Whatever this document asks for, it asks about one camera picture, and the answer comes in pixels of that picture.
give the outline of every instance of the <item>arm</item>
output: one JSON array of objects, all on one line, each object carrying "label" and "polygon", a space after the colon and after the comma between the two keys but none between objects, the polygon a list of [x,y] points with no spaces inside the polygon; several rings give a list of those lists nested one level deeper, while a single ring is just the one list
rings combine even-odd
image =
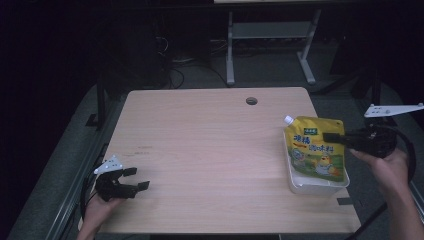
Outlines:
[{"label": "arm", "polygon": [[109,202],[103,201],[97,194],[89,201],[85,212],[85,219],[78,233],[77,240],[92,240],[100,230],[100,226],[112,214],[119,204],[125,199],[110,199]]},{"label": "arm", "polygon": [[424,239],[424,226],[408,185],[408,159],[399,149],[384,159],[351,150],[373,172],[390,213],[390,238]]}]

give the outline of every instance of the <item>spout pouch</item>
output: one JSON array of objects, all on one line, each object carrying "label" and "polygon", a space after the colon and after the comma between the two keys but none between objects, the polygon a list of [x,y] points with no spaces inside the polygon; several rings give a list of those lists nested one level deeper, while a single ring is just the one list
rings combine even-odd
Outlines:
[{"label": "spout pouch", "polygon": [[342,121],[299,116],[284,132],[291,165],[296,171],[334,182],[344,180],[344,146],[323,139],[324,132],[344,135]]}]

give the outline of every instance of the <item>table surface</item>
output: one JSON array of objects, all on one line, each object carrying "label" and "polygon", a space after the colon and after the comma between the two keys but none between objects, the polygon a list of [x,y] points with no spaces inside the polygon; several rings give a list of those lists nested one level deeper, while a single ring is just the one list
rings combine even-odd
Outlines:
[{"label": "table surface", "polygon": [[[258,103],[248,105],[254,97]],[[137,167],[123,184],[150,188],[102,226],[116,233],[339,233],[360,222],[342,189],[289,190],[283,119],[316,116],[303,88],[134,91],[106,158]]]}]

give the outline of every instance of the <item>dark background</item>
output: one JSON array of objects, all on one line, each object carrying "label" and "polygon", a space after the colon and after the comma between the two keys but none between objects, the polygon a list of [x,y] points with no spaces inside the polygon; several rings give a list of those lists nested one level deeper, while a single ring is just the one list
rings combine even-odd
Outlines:
[{"label": "dark background", "polygon": [[[2,239],[13,226],[81,99],[96,84],[106,66],[113,66],[114,59],[124,64],[124,70],[117,68],[110,74],[126,80],[106,79],[115,86],[109,91],[118,89],[110,92],[112,96],[147,85],[160,88],[164,83],[167,59],[154,54],[155,34],[166,35],[173,42],[174,51],[192,51],[206,60],[209,39],[226,38],[227,15],[222,11],[167,12],[163,16],[152,11],[133,17],[111,17],[92,11],[94,6],[108,7],[108,3],[0,2]],[[336,39],[340,42],[334,73],[346,74],[370,65],[384,83],[401,95],[405,104],[416,104],[423,101],[424,90],[423,10],[423,4],[418,1],[365,8],[361,4],[327,8],[323,11],[315,41]],[[273,15],[254,16],[255,20],[260,20],[261,16]],[[132,36],[142,44],[136,45],[131,41],[133,38],[128,40],[122,35],[132,31],[125,30],[125,26],[144,27],[139,35]],[[120,56],[109,62],[98,61],[99,52],[104,53],[110,50],[107,46],[113,47],[122,41],[126,41],[126,45],[114,49],[117,55],[122,53]],[[102,45],[106,49],[97,48],[99,42],[106,43]],[[153,46],[150,48],[153,52],[143,52],[143,46]],[[143,54],[125,54],[134,49]],[[137,61],[149,68],[131,66],[132,63],[140,66]],[[128,69],[135,69],[135,76],[129,76]],[[153,70],[147,75],[159,79],[158,82],[146,83],[146,79],[137,78],[148,69]],[[412,115],[424,126],[424,111]]]}]

